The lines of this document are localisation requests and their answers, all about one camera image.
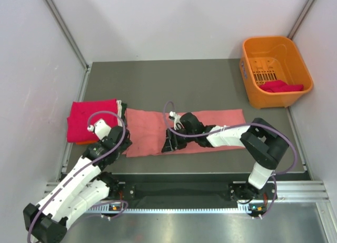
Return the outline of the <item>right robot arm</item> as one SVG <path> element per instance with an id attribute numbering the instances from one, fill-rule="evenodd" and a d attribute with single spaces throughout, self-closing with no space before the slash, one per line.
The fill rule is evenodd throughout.
<path id="1" fill-rule="evenodd" d="M 191 112 L 184 115 L 170 112 L 168 118 L 173 127 L 166 129 L 162 153 L 182 150 L 190 142 L 202 148 L 246 148 L 255 160 L 245 186 L 247 195 L 253 199 L 264 194 L 265 184 L 290 146 L 280 132 L 261 118 L 255 118 L 251 125 L 236 127 L 205 125 Z"/>

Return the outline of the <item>salmon pink t shirt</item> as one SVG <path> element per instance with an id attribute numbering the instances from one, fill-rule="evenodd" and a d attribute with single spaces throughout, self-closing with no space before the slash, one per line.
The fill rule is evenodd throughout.
<path id="1" fill-rule="evenodd" d="M 196 111 L 193 114 L 205 125 L 224 126 L 245 123 L 241 109 Z M 127 109 L 126 120 L 132 141 L 132 145 L 124 152 L 128 158 L 162 154 L 167 127 L 161 112 Z"/>

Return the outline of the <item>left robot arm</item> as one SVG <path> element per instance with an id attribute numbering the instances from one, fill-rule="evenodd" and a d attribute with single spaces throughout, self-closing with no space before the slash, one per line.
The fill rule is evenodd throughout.
<path id="1" fill-rule="evenodd" d="M 23 210 L 28 242 L 61 242 L 74 222 L 106 198 L 120 197 L 119 181 L 106 172 L 132 144 L 125 127 L 104 127 L 73 169 L 37 204 Z"/>

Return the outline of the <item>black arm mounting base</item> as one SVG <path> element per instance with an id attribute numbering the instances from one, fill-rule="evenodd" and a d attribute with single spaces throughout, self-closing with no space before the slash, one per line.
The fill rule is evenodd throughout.
<path id="1" fill-rule="evenodd" d="M 235 203 L 271 200 L 268 183 L 261 190 L 247 187 L 247 173 L 116 174 L 122 198 L 130 208 L 233 208 Z"/>

